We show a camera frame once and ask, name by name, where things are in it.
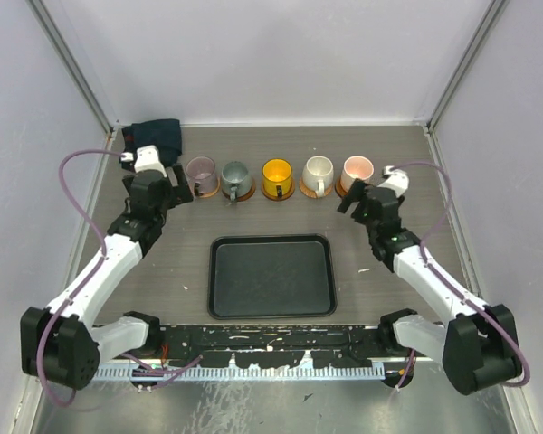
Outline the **brown wooden saucer coaster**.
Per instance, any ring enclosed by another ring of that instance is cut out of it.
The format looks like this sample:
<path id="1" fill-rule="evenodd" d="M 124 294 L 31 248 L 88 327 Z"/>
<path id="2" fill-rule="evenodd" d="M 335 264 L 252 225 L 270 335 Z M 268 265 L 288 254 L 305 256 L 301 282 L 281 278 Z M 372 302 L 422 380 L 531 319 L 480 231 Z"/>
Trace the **brown wooden saucer coaster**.
<path id="1" fill-rule="evenodd" d="M 340 198 L 344 198 L 348 194 L 348 191 L 342 186 L 340 177 L 335 182 L 335 190 L 336 190 L 337 195 Z"/>
<path id="2" fill-rule="evenodd" d="M 291 198 L 295 192 L 295 185 L 293 184 L 288 192 L 284 192 L 281 197 L 274 196 L 273 194 L 268 193 L 264 186 L 261 187 L 262 194 L 269 200 L 275 201 L 275 202 L 281 202 L 285 201 L 289 198 Z"/>
<path id="3" fill-rule="evenodd" d="M 251 198 L 251 197 L 254 195 L 254 193 L 255 193 L 255 191 L 256 191 L 256 186 L 257 186 L 256 181 L 255 181 L 255 179 L 252 177 L 252 185 L 251 185 L 251 188 L 250 188 L 250 190 L 249 190 L 246 194 L 244 194 L 244 195 L 242 195 L 242 196 L 238 196 L 238 197 L 236 197 L 234 200 L 232 200 L 230 194 L 228 194 L 227 192 L 225 192 L 225 191 L 223 191 L 223 190 L 222 190 L 222 193 L 223 193 L 223 195 L 224 195 L 227 199 L 229 199 L 231 202 L 244 202 L 244 201 L 248 200 L 249 198 Z"/>

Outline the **pink ceramic mug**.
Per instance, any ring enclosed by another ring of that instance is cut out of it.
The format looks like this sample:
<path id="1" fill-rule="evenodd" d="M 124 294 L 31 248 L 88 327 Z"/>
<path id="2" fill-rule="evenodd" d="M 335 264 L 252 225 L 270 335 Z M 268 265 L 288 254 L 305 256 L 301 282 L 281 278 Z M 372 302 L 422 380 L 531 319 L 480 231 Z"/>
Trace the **pink ceramic mug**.
<path id="1" fill-rule="evenodd" d="M 374 166 L 368 158 L 351 156 L 344 162 L 340 185 L 347 191 L 357 179 L 368 182 L 374 171 Z"/>

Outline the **lilac ceramic mug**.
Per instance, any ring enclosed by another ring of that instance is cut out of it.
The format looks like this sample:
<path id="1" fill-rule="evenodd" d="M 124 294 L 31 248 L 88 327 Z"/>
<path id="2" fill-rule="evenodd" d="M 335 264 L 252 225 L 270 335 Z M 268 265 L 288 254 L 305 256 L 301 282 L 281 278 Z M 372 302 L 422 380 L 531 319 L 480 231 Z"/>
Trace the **lilac ceramic mug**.
<path id="1" fill-rule="evenodd" d="M 215 162 L 207 156 L 191 159 L 186 165 L 186 175 L 192 192 L 195 182 L 203 185 L 202 191 L 205 193 L 213 191 L 217 185 L 218 175 Z"/>

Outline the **woven rattan coaster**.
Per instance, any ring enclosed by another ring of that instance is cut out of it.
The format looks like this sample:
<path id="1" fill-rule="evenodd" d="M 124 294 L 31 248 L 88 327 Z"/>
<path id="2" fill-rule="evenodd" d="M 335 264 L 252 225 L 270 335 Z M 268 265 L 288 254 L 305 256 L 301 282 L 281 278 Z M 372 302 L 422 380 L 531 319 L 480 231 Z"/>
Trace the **woven rattan coaster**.
<path id="1" fill-rule="evenodd" d="M 202 191 L 203 185 L 201 183 L 195 182 L 193 186 L 193 193 L 194 196 L 197 198 L 209 198 L 215 196 L 221 189 L 221 180 L 220 178 L 217 178 L 217 185 L 215 189 L 209 193 L 205 193 Z"/>
<path id="2" fill-rule="evenodd" d="M 301 178 L 299 180 L 299 188 L 301 190 L 301 192 L 311 198 L 311 199 L 321 199 L 322 197 L 327 197 L 328 195 L 331 194 L 331 192 L 333 191 L 333 185 L 331 184 L 324 192 L 324 195 L 321 197 L 321 196 L 317 196 L 316 193 L 312 190 L 310 190 L 304 183 L 303 179 Z"/>

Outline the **cream ceramic mug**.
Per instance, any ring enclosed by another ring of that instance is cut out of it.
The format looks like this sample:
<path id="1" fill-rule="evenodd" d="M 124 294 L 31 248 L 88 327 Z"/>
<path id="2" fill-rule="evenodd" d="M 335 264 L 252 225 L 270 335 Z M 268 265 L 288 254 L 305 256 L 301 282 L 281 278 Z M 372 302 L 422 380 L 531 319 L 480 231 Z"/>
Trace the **cream ceramic mug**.
<path id="1" fill-rule="evenodd" d="M 325 156 L 312 156 L 306 162 L 301 177 L 301 185 L 310 191 L 314 198 L 329 194 L 334 181 L 334 166 Z"/>

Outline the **grey ceramic mug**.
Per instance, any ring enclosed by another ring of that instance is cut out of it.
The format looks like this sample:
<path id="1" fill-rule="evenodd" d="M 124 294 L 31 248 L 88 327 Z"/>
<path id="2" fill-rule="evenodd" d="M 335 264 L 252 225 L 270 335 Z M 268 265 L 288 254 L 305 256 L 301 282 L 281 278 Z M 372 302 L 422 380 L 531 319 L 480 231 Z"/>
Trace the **grey ceramic mug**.
<path id="1" fill-rule="evenodd" d="M 252 176 L 247 166 L 239 161 L 227 163 L 222 170 L 222 190 L 231 202 L 248 194 L 252 189 Z"/>

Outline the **yellow ceramic mug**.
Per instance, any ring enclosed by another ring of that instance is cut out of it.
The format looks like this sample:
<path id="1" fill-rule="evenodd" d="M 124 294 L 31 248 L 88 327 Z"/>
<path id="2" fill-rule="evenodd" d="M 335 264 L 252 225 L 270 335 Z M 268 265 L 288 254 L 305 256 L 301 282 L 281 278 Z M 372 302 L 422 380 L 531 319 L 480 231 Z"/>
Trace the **yellow ceramic mug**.
<path id="1" fill-rule="evenodd" d="M 293 184 L 293 170 L 287 160 L 273 158 L 263 165 L 262 186 L 268 193 L 281 197 Z"/>

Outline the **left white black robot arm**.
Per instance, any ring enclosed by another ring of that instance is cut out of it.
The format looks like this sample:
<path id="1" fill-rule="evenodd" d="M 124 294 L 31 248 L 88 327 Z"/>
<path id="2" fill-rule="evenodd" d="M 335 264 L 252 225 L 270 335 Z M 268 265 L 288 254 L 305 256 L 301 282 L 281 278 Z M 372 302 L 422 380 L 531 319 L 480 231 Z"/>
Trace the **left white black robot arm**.
<path id="1" fill-rule="evenodd" d="M 43 309 L 28 308 L 20 321 L 24 373 L 81 390 L 100 364 L 135 351 L 152 358 L 164 345 L 157 317 L 136 311 L 96 327 L 94 322 L 120 281 L 148 254 L 162 234 L 167 212 L 194 196 L 181 165 L 176 184 L 154 169 L 127 175 L 123 212 L 109 226 L 104 246 L 81 274 Z"/>

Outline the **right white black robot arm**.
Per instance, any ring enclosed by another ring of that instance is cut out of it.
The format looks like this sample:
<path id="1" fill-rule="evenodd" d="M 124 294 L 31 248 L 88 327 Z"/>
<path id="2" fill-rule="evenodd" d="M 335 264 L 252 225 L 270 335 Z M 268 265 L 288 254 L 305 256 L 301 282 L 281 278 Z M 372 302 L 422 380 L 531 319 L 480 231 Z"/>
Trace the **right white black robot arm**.
<path id="1" fill-rule="evenodd" d="M 429 357 L 462 395 L 519 377 L 524 369 L 512 312 L 460 285 L 403 227 L 399 208 L 405 189 L 390 179 L 379 186 L 357 179 L 338 207 L 341 213 L 356 207 L 351 217 L 366 228 L 375 258 L 409 284 L 441 321 L 432 323 L 411 309 L 382 316 L 380 348 L 391 356 L 411 349 Z"/>

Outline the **dark blue folded cloth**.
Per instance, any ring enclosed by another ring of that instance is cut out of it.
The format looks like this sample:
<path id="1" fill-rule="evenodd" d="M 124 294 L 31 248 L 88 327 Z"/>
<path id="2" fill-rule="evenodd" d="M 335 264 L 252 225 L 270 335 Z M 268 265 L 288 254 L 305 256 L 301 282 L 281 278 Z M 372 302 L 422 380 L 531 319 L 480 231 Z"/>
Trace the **dark blue folded cloth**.
<path id="1" fill-rule="evenodd" d="M 182 155 L 182 132 L 178 119 L 157 119 L 135 123 L 122 128 L 121 132 L 125 145 L 123 152 L 135 152 L 140 147 L 154 145 L 158 149 L 160 162 L 165 169 L 175 165 Z M 128 170 L 124 164 L 120 163 L 120 165 L 124 170 Z"/>

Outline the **black serving tray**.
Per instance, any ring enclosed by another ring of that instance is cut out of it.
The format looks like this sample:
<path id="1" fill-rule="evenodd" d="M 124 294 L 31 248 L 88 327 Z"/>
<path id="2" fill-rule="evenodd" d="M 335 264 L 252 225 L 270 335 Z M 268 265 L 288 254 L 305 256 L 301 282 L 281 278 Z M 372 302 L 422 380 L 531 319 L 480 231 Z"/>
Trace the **black serving tray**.
<path id="1" fill-rule="evenodd" d="M 207 310 L 218 320 L 329 316 L 337 289 L 319 234 L 227 236 L 210 247 Z"/>

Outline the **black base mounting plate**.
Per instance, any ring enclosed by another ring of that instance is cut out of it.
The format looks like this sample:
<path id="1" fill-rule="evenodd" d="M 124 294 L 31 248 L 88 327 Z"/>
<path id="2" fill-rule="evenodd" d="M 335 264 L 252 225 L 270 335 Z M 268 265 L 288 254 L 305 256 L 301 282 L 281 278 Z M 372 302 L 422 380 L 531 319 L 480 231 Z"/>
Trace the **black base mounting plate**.
<path id="1" fill-rule="evenodd" d="M 307 355 L 312 367 L 370 367 L 382 358 L 404 359 L 410 350 L 391 346 L 369 325 L 177 325 L 161 331 L 155 352 L 129 353 L 139 360 L 164 357 L 183 367 L 194 359 L 206 368 L 241 369 L 299 366 Z"/>

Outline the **aluminium frame rail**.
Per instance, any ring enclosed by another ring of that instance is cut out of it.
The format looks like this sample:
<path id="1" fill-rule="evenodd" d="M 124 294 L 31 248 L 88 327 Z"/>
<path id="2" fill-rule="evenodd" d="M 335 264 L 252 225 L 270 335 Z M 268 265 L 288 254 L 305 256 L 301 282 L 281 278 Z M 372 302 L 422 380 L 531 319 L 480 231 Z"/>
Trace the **aluminium frame rail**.
<path id="1" fill-rule="evenodd" d="M 411 348 L 440 362 L 448 330 L 425 321 L 419 315 L 404 316 L 392 325 L 382 325 L 379 333 L 387 345 Z M 40 329 L 37 325 L 21 323 L 22 355 L 55 358 L 62 368 L 70 370 L 82 359 L 93 357 L 95 363 L 107 361 L 131 350 L 152 352 L 163 342 L 158 325 L 124 316 L 103 327 L 88 327 L 76 317 L 56 321 Z"/>

